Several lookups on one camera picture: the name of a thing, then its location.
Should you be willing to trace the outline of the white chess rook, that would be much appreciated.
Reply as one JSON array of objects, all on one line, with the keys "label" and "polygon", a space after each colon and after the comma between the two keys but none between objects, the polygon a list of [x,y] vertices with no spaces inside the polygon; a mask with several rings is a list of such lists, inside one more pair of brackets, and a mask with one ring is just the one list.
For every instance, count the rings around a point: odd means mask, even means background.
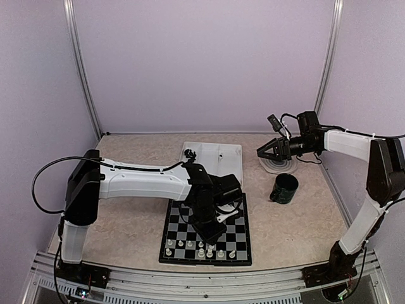
[{"label": "white chess rook", "polygon": [[208,258],[211,258],[211,257],[213,256],[213,250],[212,250],[211,248],[209,248],[209,249],[207,250],[206,256],[207,256]]}]

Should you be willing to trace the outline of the black and silver chessboard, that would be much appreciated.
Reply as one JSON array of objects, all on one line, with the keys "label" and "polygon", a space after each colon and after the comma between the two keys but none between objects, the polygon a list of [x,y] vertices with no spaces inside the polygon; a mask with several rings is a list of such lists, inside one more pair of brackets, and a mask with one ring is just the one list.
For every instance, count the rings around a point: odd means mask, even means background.
[{"label": "black and silver chessboard", "polygon": [[177,265],[247,267],[252,265],[246,195],[219,206],[214,222],[196,223],[189,206],[168,202],[159,262]]}]

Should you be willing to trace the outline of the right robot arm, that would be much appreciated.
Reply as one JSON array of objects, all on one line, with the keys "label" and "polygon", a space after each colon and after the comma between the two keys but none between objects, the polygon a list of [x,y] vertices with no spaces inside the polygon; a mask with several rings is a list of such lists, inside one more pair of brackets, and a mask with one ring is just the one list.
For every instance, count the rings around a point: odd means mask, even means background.
[{"label": "right robot arm", "polygon": [[403,201],[404,152],[403,136],[378,136],[320,123],[315,111],[304,111],[291,117],[297,122],[299,133],[293,136],[281,117],[270,115],[267,120],[278,134],[256,150],[262,160],[289,162],[306,154],[340,160],[334,168],[343,173],[352,172],[344,165],[360,169],[348,182],[359,182],[362,197],[350,226],[335,242],[322,274],[329,281],[341,276],[354,275],[355,259],[365,250],[368,241],[379,230],[390,208]]}]

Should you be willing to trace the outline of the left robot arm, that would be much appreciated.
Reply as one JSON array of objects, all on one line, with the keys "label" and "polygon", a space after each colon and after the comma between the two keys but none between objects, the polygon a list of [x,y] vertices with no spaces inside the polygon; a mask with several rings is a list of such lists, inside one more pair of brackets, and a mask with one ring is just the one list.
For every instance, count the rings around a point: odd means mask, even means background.
[{"label": "left robot arm", "polygon": [[96,221],[100,200],[120,197],[163,198],[192,210],[191,225],[203,241],[215,244],[226,231],[220,207],[242,200],[242,187],[233,174],[209,174],[193,155],[169,167],[135,165],[102,159],[97,149],[86,152],[68,178],[61,259],[74,281],[89,275],[82,263],[89,227]]}]

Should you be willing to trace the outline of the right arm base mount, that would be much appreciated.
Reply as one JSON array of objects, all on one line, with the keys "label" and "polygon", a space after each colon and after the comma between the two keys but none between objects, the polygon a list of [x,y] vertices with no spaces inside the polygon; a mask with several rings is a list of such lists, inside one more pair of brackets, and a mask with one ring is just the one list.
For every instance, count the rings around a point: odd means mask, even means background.
[{"label": "right arm base mount", "polygon": [[358,274],[355,267],[349,267],[348,270],[343,272],[338,271],[332,274],[329,271],[328,264],[320,264],[302,269],[302,278],[304,280],[306,288],[312,288],[333,282],[346,280],[350,276],[354,277]]}]

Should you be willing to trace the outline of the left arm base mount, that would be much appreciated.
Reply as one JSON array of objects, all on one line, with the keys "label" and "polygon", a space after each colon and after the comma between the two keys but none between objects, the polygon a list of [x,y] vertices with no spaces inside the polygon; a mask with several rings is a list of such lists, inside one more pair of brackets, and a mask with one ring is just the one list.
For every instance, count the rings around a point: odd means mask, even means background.
[{"label": "left arm base mount", "polygon": [[56,267],[56,277],[88,287],[106,289],[111,271],[106,267],[86,263],[62,263]]}]

